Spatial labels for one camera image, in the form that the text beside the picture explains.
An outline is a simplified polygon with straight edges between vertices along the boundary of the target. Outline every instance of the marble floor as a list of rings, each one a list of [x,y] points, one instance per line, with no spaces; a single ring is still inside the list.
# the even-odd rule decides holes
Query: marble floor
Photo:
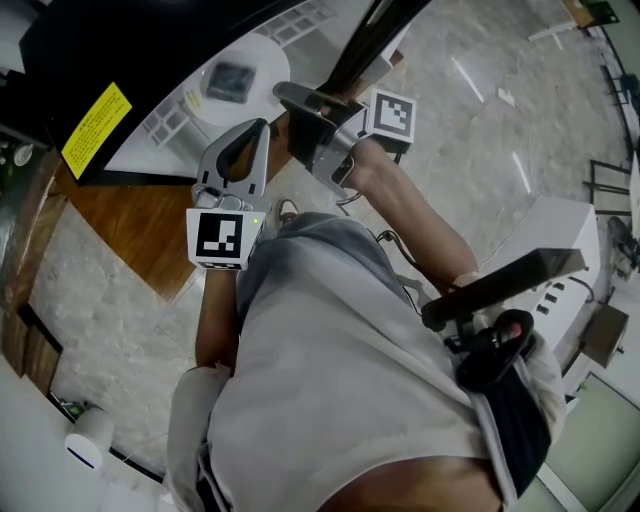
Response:
[[[527,41],[565,21],[559,4],[434,0],[402,43],[404,64],[379,84],[417,100],[416,142],[401,165],[480,263],[541,194],[586,200],[581,181],[590,158],[627,164],[623,124],[593,41],[579,31]],[[341,213],[295,162],[268,194]],[[347,210],[375,233],[386,227],[364,200]],[[397,251],[389,255],[398,271],[415,276]],[[117,425],[115,447],[160,474],[171,394],[193,365],[203,284],[194,271],[171,303],[163,301],[68,206],[31,299],[65,349],[53,391],[106,409]]]

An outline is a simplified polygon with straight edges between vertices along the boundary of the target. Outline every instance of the black object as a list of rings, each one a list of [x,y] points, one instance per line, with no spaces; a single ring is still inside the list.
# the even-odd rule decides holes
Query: black object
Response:
[[[446,322],[514,297],[555,277],[586,267],[578,249],[536,249],[475,283],[422,308],[422,323],[434,331]]]
[[[458,384],[474,393],[485,393],[503,378],[516,357],[529,352],[535,343],[532,333],[531,313],[510,309],[496,319],[493,327],[462,338],[458,351],[469,355],[456,369]]]
[[[322,92],[347,92],[373,60],[431,0],[374,0],[342,52]]]
[[[132,106],[92,157],[78,184],[98,184],[101,174],[113,175],[106,180],[110,184],[127,183],[129,173],[101,171],[140,123],[213,55],[302,1],[51,3],[20,41],[20,51],[27,77],[38,91],[30,99],[36,103],[53,144],[59,150],[64,147],[111,83]],[[391,4],[393,9],[370,12],[344,49],[328,90],[349,90],[428,3],[396,0]],[[144,175],[136,182],[153,184],[157,179],[164,178]]]
[[[0,84],[0,132],[33,144],[41,149],[51,147],[44,124],[34,108],[32,91],[25,75],[10,71]]]
[[[255,77],[255,68],[218,62],[209,77],[205,95],[222,101],[246,103]]]
[[[609,2],[589,3],[586,7],[593,18],[593,23],[590,25],[592,27],[620,23],[620,18],[618,18]]]
[[[594,204],[596,191],[606,192],[609,194],[619,194],[623,196],[629,195],[628,188],[614,187],[613,185],[607,185],[604,183],[596,182],[596,167],[603,167],[622,174],[631,175],[631,170],[624,167],[618,167],[617,165],[611,165],[606,162],[600,162],[599,160],[589,160],[590,165],[590,181],[583,181],[582,184],[589,188],[589,202]],[[596,215],[618,215],[630,217],[630,210],[596,210]]]
[[[618,81],[620,85],[620,90],[615,87],[615,80]],[[618,78],[613,78],[613,91],[609,93],[610,96],[616,98],[616,103],[618,105],[628,105],[631,103],[636,112],[640,110],[638,106],[640,104],[640,82],[638,81],[638,77],[631,73],[623,73]],[[619,94],[624,96],[625,101],[622,102],[619,100]]]

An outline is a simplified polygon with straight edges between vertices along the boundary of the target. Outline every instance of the cable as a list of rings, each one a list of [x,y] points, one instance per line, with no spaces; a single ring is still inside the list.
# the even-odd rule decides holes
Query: cable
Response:
[[[336,206],[340,208],[342,210],[342,213],[344,213],[347,217],[351,217],[351,215],[349,215],[349,212],[345,210],[343,206],[353,203],[354,201],[357,201],[361,197],[362,197],[362,192],[358,192],[352,195],[351,197],[348,197],[347,199],[341,199],[340,201],[336,201]]]
[[[575,283],[581,284],[587,290],[589,290],[590,297],[588,300],[584,301],[585,304],[591,304],[594,300],[596,300],[596,294],[593,292],[593,288],[591,288],[591,286],[585,283],[582,279],[578,279],[577,277],[569,276],[569,279],[571,279],[571,281]]]
[[[418,272],[420,272],[423,276],[425,276],[432,283],[440,285],[445,290],[447,290],[447,289],[459,290],[460,289],[459,286],[456,286],[453,283],[446,282],[444,279],[441,279],[441,278],[431,274],[430,272],[425,271],[420,265],[418,265],[416,263],[416,261],[411,257],[411,255],[407,252],[407,250],[404,248],[404,245],[402,245],[402,241],[400,240],[400,237],[398,236],[398,234],[395,231],[391,231],[390,229],[387,229],[386,231],[383,231],[382,233],[380,233],[376,237],[376,242],[378,242],[378,244],[380,244],[380,242],[382,240],[386,240],[388,242],[395,243],[396,247],[398,248],[398,250],[400,251],[402,256],[404,256],[404,259],[407,260],[409,265],[411,265],[413,268],[415,268]]]

